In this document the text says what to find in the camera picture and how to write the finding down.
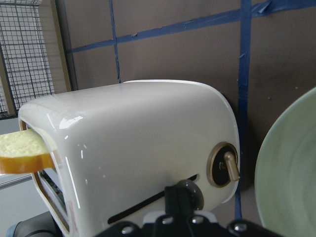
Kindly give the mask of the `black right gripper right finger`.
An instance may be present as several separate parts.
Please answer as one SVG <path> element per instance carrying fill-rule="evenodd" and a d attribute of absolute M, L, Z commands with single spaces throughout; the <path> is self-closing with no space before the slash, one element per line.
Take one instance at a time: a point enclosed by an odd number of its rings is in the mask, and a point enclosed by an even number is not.
<path fill-rule="evenodd" d="M 193 186 L 176 186 L 179 214 L 177 215 L 177 237 L 207 237 L 209 220 L 196 211 L 203 208 L 204 199 L 201 190 Z"/>

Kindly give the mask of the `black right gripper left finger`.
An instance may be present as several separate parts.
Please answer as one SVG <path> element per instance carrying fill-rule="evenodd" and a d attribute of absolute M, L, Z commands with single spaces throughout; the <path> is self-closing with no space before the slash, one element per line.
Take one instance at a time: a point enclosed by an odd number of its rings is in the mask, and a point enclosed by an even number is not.
<path fill-rule="evenodd" d="M 181 211 L 177 188 L 175 186 L 164 189 L 165 213 L 159 216 L 153 227 L 153 237 L 178 237 Z"/>

